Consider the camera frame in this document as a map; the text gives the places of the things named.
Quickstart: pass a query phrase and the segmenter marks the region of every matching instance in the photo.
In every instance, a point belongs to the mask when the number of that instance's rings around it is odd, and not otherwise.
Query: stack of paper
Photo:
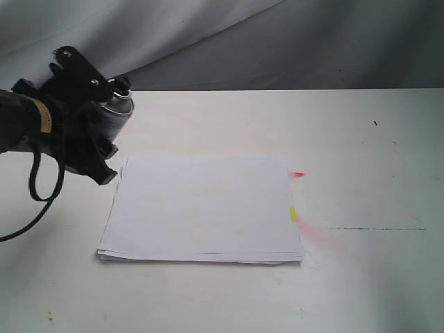
[[[102,260],[300,261],[289,182],[275,157],[132,157],[98,254]]]

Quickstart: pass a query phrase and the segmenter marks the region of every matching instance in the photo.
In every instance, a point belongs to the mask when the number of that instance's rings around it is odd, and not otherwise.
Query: black cord
[[[37,191],[35,190],[35,180],[37,179],[37,173],[39,171],[40,167],[40,160],[42,159],[42,155],[36,145],[32,145],[32,151],[34,155],[33,160],[33,166],[31,167],[31,172],[29,173],[29,181],[28,181],[28,187],[29,187],[29,193],[36,201],[45,201],[46,204],[40,211],[40,213],[27,225],[25,225],[22,229],[13,232],[12,234],[8,234],[6,236],[0,237],[0,243],[3,241],[9,241],[11,239],[14,239],[15,237],[20,236],[21,234],[24,234],[28,230],[30,230],[40,219],[45,215],[51,204],[53,203],[54,199],[57,198],[57,196],[60,194],[60,191],[62,190],[63,186],[63,180],[65,178],[65,132],[63,130],[63,124],[62,124],[62,144],[60,149],[60,154],[58,154],[54,159],[57,161],[58,164],[58,176],[57,176],[57,183],[55,184],[53,193],[45,199],[40,198],[40,196],[37,194]]]

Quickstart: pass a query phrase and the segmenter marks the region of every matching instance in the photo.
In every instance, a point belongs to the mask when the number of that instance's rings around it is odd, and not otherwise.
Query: table surface
[[[130,155],[278,155],[306,173],[292,180],[304,260],[100,263],[118,180],[68,174],[35,228],[0,244],[1,332],[444,332],[444,89],[134,100],[115,169]],[[41,206],[31,162],[0,156],[0,234]],[[56,170],[45,158],[40,191]]]

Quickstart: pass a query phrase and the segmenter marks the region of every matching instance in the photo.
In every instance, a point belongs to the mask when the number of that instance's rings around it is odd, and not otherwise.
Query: white paper
[[[275,157],[132,157],[99,250],[137,260],[300,260],[292,206]]]

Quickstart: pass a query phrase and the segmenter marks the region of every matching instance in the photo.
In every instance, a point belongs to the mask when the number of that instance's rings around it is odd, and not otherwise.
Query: yellow paint mark
[[[298,214],[296,214],[296,208],[291,207],[290,208],[290,216],[291,216],[291,222],[297,222],[298,221]]]

